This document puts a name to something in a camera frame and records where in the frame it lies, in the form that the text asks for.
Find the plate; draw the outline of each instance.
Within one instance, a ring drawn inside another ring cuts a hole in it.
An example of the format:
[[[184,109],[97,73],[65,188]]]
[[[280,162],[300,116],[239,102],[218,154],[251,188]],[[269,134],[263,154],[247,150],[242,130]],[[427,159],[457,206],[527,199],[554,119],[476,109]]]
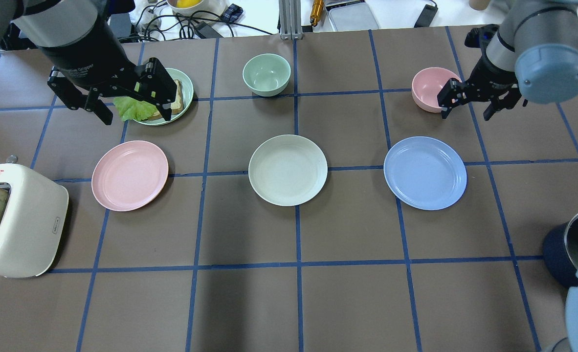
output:
[[[265,141],[252,154],[248,177],[260,198],[290,207],[311,200],[328,176],[326,156],[311,140],[283,134]]]
[[[131,140],[109,150],[95,166],[91,191],[106,209],[139,209],[150,203],[168,178],[168,159],[155,144]]]
[[[423,210],[456,203],[467,186],[467,170],[449,145],[426,136],[396,143],[385,158],[385,180],[402,202]]]
[[[184,114],[187,109],[189,109],[189,105],[193,101],[193,83],[191,82],[191,78],[184,74],[184,72],[175,69],[175,68],[165,68],[167,72],[170,74],[170,77],[175,80],[180,80],[182,83],[182,104],[184,104],[184,109],[177,114],[173,114],[170,121],[166,121],[164,118],[158,118],[156,120],[146,120],[146,121],[135,121],[141,123],[141,125],[146,126],[160,126],[166,125],[167,123],[176,121],[182,114]]]

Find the toaster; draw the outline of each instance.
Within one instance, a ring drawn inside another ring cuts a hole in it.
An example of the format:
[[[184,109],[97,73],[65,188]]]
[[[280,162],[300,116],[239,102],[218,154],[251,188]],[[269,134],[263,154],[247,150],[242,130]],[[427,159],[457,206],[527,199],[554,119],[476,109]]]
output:
[[[50,268],[59,248],[67,190],[15,163],[0,164],[0,188],[9,192],[0,221],[0,275],[39,276]]]

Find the white plate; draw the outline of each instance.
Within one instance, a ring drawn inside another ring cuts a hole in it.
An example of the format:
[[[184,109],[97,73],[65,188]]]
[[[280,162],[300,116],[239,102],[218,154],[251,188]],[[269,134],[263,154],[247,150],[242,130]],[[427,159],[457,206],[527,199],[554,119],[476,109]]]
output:
[[[265,141],[252,154],[248,177],[256,194],[290,207],[312,199],[328,176],[326,156],[311,140],[283,134]]]

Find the yellow lemon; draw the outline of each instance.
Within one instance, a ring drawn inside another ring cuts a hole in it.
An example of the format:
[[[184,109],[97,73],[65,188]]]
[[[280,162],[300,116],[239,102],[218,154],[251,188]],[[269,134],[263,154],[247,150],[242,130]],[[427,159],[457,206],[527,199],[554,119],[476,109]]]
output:
[[[202,0],[178,0],[176,6],[185,9],[187,7],[195,6],[200,3]]]

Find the green bowl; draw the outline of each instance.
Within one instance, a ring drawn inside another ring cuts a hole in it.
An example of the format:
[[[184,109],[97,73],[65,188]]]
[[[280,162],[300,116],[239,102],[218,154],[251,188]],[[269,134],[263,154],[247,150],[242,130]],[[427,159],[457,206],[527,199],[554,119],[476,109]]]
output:
[[[260,54],[244,66],[244,82],[255,94],[274,96],[289,84],[291,66],[280,55]]]

